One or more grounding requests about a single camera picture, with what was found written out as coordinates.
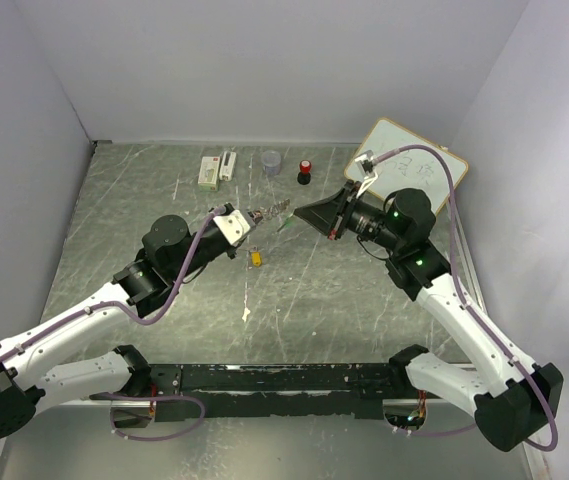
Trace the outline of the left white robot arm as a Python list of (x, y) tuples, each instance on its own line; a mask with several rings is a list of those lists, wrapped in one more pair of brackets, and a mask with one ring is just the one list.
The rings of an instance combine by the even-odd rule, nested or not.
[(177, 215), (157, 219), (133, 262), (66, 312), (0, 341), (0, 439), (33, 417), (67, 401), (115, 393), (137, 399), (151, 385), (150, 368), (133, 347), (117, 347), (76, 363), (69, 357), (126, 321), (150, 326), (162, 318), (184, 278), (238, 247), (265, 220), (260, 210), (226, 204), (190, 233)]

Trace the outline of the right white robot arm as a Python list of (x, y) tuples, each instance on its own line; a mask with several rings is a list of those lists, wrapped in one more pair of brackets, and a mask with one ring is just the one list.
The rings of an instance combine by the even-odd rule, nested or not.
[(412, 346), (391, 358), (390, 390), (403, 398), (422, 390), (446, 400), (471, 416), (500, 451), (529, 443), (543, 427), (552, 431), (546, 448), (554, 449), (564, 377), (554, 364), (540, 365), (523, 352), (481, 311), (461, 284), (454, 261), (430, 240), (436, 216), (426, 193), (401, 189), (377, 208), (358, 198), (357, 190), (347, 182), (294, 214), (331, 240), (350, 231), (359, 241), (383, 248), (393, 284), (445, 328), (475, 369), (464, 371)]

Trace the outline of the clear plastic clip jar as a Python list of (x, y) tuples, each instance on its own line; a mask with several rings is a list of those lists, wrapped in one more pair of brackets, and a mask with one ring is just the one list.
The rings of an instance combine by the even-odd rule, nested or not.
[(282, 155), (276, 150), (266, 150), (261, 154), (261, 163), (266, 175), (278, 175), (281, 171)]

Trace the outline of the green white staple box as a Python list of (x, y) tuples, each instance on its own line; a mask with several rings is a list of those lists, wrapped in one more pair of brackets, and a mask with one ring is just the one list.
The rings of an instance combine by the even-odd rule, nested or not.
[(219, 156), (203, 156), (198, 174), (198, 187), (203, 191), (217, 191), (220, 181), (219, 171)]

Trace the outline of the white stapler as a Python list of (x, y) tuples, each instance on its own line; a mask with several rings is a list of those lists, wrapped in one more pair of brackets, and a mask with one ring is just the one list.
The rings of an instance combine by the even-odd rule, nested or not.
[(233, 179), (236, 160), (237, 153), (232, 150), (224, 150), (220, 155), (219, 179), (221, 181), (229, 182)]

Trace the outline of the white framed whiteboard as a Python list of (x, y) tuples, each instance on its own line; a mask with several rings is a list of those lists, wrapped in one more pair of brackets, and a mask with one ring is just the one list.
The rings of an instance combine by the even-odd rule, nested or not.
[[(468, 163), (462, 158), (384, 117), (377, 120), (356, 150), (354, 158), (366, 151), (379, 156), (398, 147), (412, 144), (425, 145), (436, 150), (445, 161), (454, 186), (461, 182), (469, 170)], [(435, 215), (448, 201), (449, 187), (444, 169), (432, 154), (424, 150), (412, 149), (400, 153), (377, 166), (376, 172), (378, 179), (367, 192), (380, 200), (384, 200), (388, 194), (399, 189), (421, 189), (427, 194)]]

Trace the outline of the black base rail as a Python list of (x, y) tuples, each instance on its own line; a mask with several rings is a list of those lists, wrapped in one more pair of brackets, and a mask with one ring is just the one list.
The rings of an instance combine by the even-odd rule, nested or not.
[(393, 401), (418, 400), (388, 363), (288, 365), (152, 364), (116, 391), (157, 400), (155, 419), (200, 416), (200, 407), (171, 395), (198, 399), (207, 418), (346, 415), (381, 420)]

